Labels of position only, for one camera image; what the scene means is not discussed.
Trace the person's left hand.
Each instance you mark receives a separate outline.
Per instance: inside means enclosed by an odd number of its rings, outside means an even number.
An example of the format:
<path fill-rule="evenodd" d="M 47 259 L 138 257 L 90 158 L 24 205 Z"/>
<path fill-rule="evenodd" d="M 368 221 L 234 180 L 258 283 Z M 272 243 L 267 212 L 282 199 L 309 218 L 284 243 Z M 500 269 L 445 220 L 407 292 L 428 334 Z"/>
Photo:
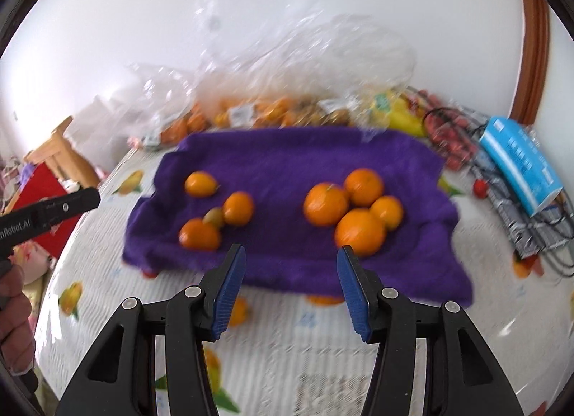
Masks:
<path fill-rule="evenodd" d="M 1 310 L 1 355 L 12 375 L 33 368 L 35 340 L 28 321 L 31 303 L 23 293 L 23 273 L 18 265 L 1 277 L 1 296 L 8 302 Z"/>

